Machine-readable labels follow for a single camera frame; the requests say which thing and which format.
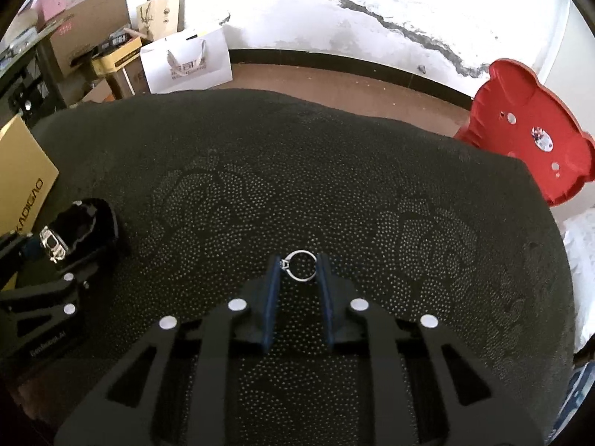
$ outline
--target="black fabric surface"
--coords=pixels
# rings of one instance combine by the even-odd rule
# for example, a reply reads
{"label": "black fabric surface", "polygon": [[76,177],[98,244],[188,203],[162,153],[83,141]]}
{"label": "black fabric surface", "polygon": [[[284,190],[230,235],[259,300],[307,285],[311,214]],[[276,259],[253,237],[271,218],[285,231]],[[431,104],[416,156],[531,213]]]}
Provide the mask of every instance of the black fabric surface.
{"label": "black fabric surface", "polygon": [[[572,291],[520,161],[250,90],[85,104],[34,133],[60,170],[37,223],[101,197],[132,249],[111,284],[93,284],[88,339],[28,384],[53,423],[160,317],[200,316],[270,254],[306,249],[398,318],[445,321],[549,432],[570,374]],[[273,350],[240,364],[244,444],[358,440],[356,363],[324,356],[319,310],[316,284],[283,274]]]}

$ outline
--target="clutter pile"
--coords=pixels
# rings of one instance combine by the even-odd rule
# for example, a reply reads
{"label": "clutter pile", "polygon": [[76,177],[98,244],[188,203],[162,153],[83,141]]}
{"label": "clutter pile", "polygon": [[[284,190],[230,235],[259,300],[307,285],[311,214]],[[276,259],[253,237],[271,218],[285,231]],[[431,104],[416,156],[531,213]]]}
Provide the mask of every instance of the clutter pile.
{"label": "clutter pile", "polygon": [[0,53],[0,97],[11,111],[0,116],[0,168],[17,171],[0,175],[0,235],[31,232],[58,176],[28,129],[41,117],[232,79],[220,25],[184,29],[183,0],[148,0],[136,10],[138,29],[126,0],[31,0],[14,19]]}
{"label": "clutter pile", "polygon": [[[138,29],[132,27],[126,0],[32,0],[5,36],[16,44],[3,53],[2,66],[44,28],[58,24],[35,46],[43,80],[51,83],[48,88],[55,90],[63,108],[203,90],[232,79],[221,26],[184,29],[184,0],[148,0],[136,7],[136,16]],[[33,125],[28,110],[20,107],[16,102],[11,110]]]}

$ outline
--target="sticker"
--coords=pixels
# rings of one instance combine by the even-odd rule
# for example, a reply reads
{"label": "sticker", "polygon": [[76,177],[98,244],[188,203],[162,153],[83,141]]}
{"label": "sticker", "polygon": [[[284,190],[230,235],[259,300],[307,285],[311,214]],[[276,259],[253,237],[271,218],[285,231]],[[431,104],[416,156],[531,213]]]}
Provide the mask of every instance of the sticker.
{"label": "sticker", "polygon": [[554,149],[554,143],[551,140],[550,135],[541,129],[541,127],[533,127],[531,129],[531,137],[535,141],[535,145],[545,151],[546,153],[551,152]]}

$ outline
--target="silver ring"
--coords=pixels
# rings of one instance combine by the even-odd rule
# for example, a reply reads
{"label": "silver ring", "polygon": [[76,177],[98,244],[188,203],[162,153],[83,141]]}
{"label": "silver ring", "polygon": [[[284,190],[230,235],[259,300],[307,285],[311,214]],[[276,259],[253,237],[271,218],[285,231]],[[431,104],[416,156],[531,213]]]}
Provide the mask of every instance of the silver ring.
{"label": "silver ring", "polygon": [[311,279],[313,279],[314,277],[316,277],[316,270],[314,270],[314,273],[312,274],[311,277],[308,277],[308,278],[298,278],[289,269],[289,262],[291,262],[292,258],[294,256],[296,256],[297,254],[299,254],[299,253],[305,253],[310,258],[312,258],[314,260],[314,264],[316,264],[316,256],[313,253],[310,253],[308,250],[296,250],[296,251],[292,251],[283,260],[281,260],[281,270],[285,270],[287,272],[287,274],[292,279],[294,279],[296,282],[310,282]]}

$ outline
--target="baseboard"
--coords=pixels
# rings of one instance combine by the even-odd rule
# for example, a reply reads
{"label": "baseboard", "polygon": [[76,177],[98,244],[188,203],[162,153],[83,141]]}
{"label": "baseboard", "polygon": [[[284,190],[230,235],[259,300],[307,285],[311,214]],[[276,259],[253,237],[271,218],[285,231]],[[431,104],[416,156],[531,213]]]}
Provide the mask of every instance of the baseboard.
{"label": "baseboard", "polygon": [[300,50],[235,49],[229,51],[232,64],[275,64],[309,67],[361,75],[400,85],[469,110],[472,98],[446,85],[394,67],[328,53]]}

